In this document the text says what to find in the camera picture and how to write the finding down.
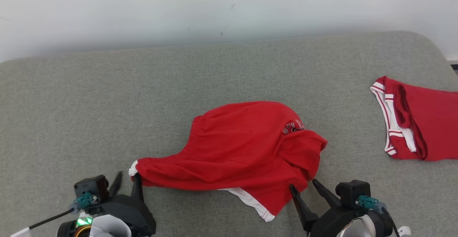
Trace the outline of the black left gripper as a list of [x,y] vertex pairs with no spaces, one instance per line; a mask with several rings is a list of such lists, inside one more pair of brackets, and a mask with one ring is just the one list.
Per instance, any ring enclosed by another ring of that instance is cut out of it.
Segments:
[[156,221],[144,203],[141,175],[137,172],[131,177],[130,196],[118,194],[122,175],[119,171],[110,183],[110,198],[86,207],[86,214],[93,217],[90,237],[150,237],[156,234]]

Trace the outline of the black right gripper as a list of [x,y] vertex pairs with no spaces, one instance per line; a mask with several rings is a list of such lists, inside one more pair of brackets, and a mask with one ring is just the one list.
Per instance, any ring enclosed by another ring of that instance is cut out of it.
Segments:
[[337,208],[341,205],[340,199],[328,190],[317,179],[312,180],[313,186],[319,195],[331,207],[325,214],[318,217],[313,213],[301,198],[300,192],[293,184],[289,185],[293,203],[308,237],[336,237],[353,219],[362,216],[362,209]]

